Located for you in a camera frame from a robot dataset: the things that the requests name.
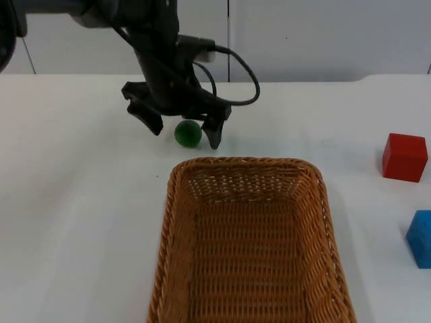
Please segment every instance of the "white table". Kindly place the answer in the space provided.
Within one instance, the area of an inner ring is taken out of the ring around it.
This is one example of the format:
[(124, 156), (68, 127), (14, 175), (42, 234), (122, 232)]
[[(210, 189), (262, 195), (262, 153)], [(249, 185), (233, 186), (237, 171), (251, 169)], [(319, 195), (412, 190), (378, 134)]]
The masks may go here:
[[(234, 109), (217, 151), (206, 139), (179, 147), (177, 118), (151, 135), (125, 111), (127, 80), (0, 77), (0, 322), (143, 322), (168, 175), (208, 155), (315, 164), (359, 322), (429, 320), (431, 271), (404, 235), (431, 208), (430, 168), (420, 184), (379, 172), (390, 132), (431, 138), (431, 78), (263, 84), (256, 104)], [(220, 85), (229, 98), (252, 92)]]

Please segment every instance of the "blue cube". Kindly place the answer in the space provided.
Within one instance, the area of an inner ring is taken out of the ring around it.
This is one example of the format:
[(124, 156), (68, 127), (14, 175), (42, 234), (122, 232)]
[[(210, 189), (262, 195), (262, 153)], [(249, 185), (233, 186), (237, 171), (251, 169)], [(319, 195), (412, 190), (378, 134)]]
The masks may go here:
[(416, 211), (406, 235), (419, 268), (431, 268), (431, 211)]

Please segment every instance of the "black cable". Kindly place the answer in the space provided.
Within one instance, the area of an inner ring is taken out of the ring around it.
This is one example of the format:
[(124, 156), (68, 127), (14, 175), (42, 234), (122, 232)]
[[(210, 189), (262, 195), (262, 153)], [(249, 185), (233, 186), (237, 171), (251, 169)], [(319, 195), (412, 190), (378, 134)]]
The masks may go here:
[(244, 60), (236, 54), (233, 50), (223, 47), (223, 46), (214, 46), (213, 48), (209, 48), (209, 51), (215, 51), (220, 52), (223, 54), (231, 54), (247, 71), (247, 73), (250, 75), (255, 87), (256, 87), (256, 93), (253, 98), (250, 100), (245, 101), (232, 101), (232, 100), (225, 100), (222, 98), (219, 98), (210, 92), (201, 89), (201, 88), (195, 88), (188, 84), (180, 75), (175, 73), (169, 66), (166, 66), (164, 63), (162, 63), (159, 59), (157, 59), (152, 53), (150, 53), (148, 50), (141, 48), (138, 44), (134, 43), (132, 39), (130, 39), (129, 35), (121, 29), (121, 27), (116, 26), (112, 22), (110, 22), (108, 19), (106, 19), (108, 23), (112, 26), (112, 29), (117, 32), (117, 34), (124, 39), (130, 46), (132, 46), (139, 54), (145, 55), (147, 59), (151, 60), (154, 64), (159, 66), (163, 72), (165, 72), (170, 78), (172, 78), (173, 81), (176, 82), (176, 84), (181, 87), (184, 91), (190, 93), (191, 95), (196, 96), (197, 98), (200, 98), (202, 100), (207, 101), (208, 103), (213, 104), (219, 104), (219, 105), (227, 105), (227, 106), (248, 106), (249, 104), (252, 104), (257, 101), (261, 94), (261, 87), (259, 85), (259, 81), (257, 81), (256, 75), (253, 73), (251, 68), (244, 62)]
[(211, 75), (211, 72), (201, 63), (193, 62), (196, 66), (198, 66), (208, 77), (208, 80), (211, 82), (211, 87), (213, 88), (213, 96), (217, 96), (217, 86), (216, 81), (214, 81), (213, 75)]

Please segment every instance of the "red cube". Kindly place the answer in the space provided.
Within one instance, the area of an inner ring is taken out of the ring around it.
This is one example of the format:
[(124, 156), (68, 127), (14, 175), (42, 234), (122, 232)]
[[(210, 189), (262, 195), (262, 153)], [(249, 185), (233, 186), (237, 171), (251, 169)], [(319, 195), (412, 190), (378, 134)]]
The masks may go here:
[(417, 183), (427, 161), (425, 138), (391, 133), (383, 153), (383, 177)]

